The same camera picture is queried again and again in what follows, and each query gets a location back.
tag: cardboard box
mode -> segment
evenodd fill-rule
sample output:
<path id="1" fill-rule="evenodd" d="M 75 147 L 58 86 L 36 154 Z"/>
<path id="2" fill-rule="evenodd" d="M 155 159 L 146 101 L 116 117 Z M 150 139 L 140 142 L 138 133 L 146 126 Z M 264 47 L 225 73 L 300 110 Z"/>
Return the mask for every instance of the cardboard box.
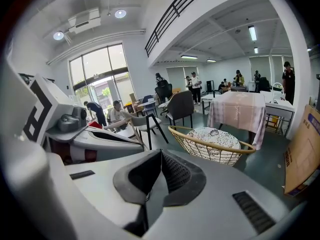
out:
<path id="1" fill-rule="evenodd" d="M 320 113 L 307 105 L 285 158 L 284 193 L 295 196 L 320 174 Z"/>

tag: white chair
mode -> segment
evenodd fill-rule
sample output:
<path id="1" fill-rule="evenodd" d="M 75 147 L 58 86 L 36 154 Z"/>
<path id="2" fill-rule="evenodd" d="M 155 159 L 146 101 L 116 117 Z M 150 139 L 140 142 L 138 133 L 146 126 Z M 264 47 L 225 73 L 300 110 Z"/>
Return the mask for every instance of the white chair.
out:
<path id="1" fill-rule="evenodd" d="M 127 120 L 131 120 L 132 126 L 137 127 L 137 129 L 139 130 L 139 135 L 140 135 L 140 139 L 142 140 L 142 134 L 141 132 L 147 132 L 148 133 L 148 141 L 149 141 L 149 149 L 152 149 L 152 145 L 151 145 L 151 137 L 150 137 L 150 130 L 154 133 L 154 128 L 158 127 L 160 133 L 162 134 L 164 140 L 166 143 L 169 143 L 164 132 L 162 131 L 161 127 L 160 127 L 160 123 L 161 120 L 157 117 L 155 117 L 155 115 L 152 114 L 148 114 L 146 116 L 143 117 L 136 117 L 133 116 L 132 114 L 129 114 L 127 112 L 121 111 L 122 116 L 127 119 Z"/>

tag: gray office chair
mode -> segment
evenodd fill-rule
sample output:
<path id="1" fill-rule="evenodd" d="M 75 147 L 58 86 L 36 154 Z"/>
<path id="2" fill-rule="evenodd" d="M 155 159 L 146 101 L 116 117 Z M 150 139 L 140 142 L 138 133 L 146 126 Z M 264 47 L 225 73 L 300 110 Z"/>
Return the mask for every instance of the gray office chair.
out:
<path id="1" fill-rule="evenodd" d="M 164 140 L 166 143 L 169 143 L 164 132 L 162 131 L 161 127 L 159 124 L 161 124 L 161 120 L 157 117 L 155 117 L 155 115 L 152 114 L 148 114 L 146 116 L 143 117 L 136 117 L 133 116 L 132 114 L 129 114 L 127 112 L 121 111 L 122 116 L 125 119 L 131 119 L 132 125 L 134 127 L 137 127 L 137 129 L 139 130 L 139 135 L 140 135 L 140 139 L 142 140 L 142 134 L 141 132 L 147 132 L 148 133 L 148 141 L 149 141 L 149 149 L 152 149 L 152 145 L 151 145 L 151 137 L 150 137 L 150 130 L 154 133 L 154 135 L 156 135 L 154 128 L 158 127 L 160 133 L 162 134 Z"/>
<path id="2" fill-rule="evenodd" d="M 176 120 L 180 118 L 182 118 L 182 124 L 185 125 L 184 118 L 190 116 L 191 128 L 193 127 L 192 114 L 194 113 L 195 106 L 191 91 L 181 91 L 173 95 L 168 103 L 167 110 L 170 125 L 172 125 L 172 120 L 173 125 L 175 126 Z"/>

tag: air conditioner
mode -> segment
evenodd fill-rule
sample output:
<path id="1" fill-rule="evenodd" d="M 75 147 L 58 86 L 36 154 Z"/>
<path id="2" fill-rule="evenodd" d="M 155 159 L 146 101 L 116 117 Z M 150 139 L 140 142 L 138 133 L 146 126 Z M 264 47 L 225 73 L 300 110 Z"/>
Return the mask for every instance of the air conditioner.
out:
<path id="1" fill-rule="evenodd" d="M 99 8 L 88 10 L 70 18 L 68 21 L 70 24 L 69 32 L 75 34 L 100 26 L 101 17 Z"/>

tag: fluorescent light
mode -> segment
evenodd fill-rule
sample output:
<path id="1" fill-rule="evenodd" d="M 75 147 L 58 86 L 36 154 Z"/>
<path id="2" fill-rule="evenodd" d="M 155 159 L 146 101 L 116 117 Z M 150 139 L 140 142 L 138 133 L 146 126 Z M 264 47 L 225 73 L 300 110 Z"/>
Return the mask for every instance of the fluorescent light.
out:
<path id="1" fill-rule="evenodd" d="M 62 31 L 57 31 L 56 33 L 53 34 L 53 39 L 54 40 L 61 40 L 62 38 L 64 38 L 65 34 Z"/>
<path id="2" fill-rule="evenodd" d="M 123 9 L 117 10 L 114 14 L 114 16 L 118 19 L 123 18 L 124 16 L 126 16 L 127 12 Z"/>
<path id="3" fill-rule="evenodd" d="M 182 55 L 181 58 L 184 58 L 184 59 L 194 59 L 194 60 L 198 59 L 198 57 L 196 57 L 196 56 L 189 56 L 189 55 Z"/>
<path id="4" fill-rule="evenodd" d="M 250 32 L 252 41 L 256 41 L 257 40 L 257 35 L 256 35 L 255 26 L 248 26 L 248 28 L 249 28 L 249 32 Z"/>

